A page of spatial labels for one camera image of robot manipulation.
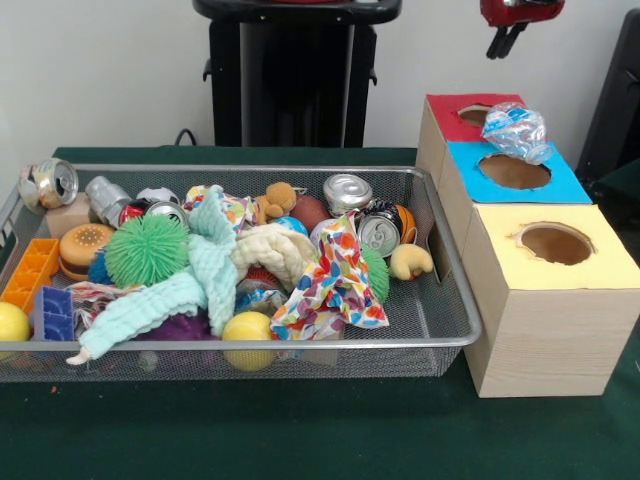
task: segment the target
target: black cable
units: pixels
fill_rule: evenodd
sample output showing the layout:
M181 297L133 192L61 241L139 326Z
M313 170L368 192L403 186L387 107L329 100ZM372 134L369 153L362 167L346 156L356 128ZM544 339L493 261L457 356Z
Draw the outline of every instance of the black cable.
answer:
M184 137L185 135L187 135L189 137L189 140L191 140L191 145L193 146L198 145L195 135L188 128L183 128L182 130L180 130L180 133L176 137L176 141L174 142L174 145L180 145L180 142L182 141L182 137Z

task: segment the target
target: plastic water bottle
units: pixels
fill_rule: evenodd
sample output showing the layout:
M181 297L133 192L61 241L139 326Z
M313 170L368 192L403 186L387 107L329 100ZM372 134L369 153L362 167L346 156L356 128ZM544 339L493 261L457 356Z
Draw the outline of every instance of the plastic water bottle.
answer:
M487 113L482 136L512 157L540 165L553 155L540 113L519 103L501 103Z

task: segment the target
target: yellow ball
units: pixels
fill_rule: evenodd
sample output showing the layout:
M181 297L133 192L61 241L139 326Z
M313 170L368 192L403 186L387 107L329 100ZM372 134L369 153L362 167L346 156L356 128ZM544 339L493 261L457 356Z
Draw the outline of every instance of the yellow ball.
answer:
M222 340L242 342L271 340L269 317L258 312L245 312L236 315L224 327ZM224 358L243 372L257 372L267 368L275 359L272 350L226 350Z
M29 317L15 305L0 302L0 342L26 342L30 336Z

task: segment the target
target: brown ball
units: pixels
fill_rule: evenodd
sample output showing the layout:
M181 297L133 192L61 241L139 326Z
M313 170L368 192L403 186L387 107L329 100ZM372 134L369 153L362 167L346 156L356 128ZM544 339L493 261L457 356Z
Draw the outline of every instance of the brown ball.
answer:
M296 206L289 215L300 220L309 233L317 224L331 218L322 202L311 195L298 195Z

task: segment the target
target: wire mesh basket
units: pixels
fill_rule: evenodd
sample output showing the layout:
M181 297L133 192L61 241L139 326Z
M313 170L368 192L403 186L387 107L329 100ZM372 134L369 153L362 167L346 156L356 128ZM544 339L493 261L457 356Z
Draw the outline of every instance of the wire mesh basket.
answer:
M104 175L130 194L170 187L184 198L194 185L218 184L237 196L256 195L277 181L323 198L324 180L341 172L367 180L378 198L406 205L416 218L417 243L430 248L434 274L415 281L392 280L384 305L390 326L364 330L346 326L340 340L325 341L130 341L80 367L65 358L77 342L0 342L0 381L193 380L248 378L363 378L441 376L465 345L480 335L480 319L435 188L415 168L311 168L246 166L76 165L80 188ZM14 189L0 211L9 239L3 248L0 288L32 238L49 236L43 217L28 211ZM61 273L53 285L66 287ZM276 360L253 373L235 369L225 352L273 354Z

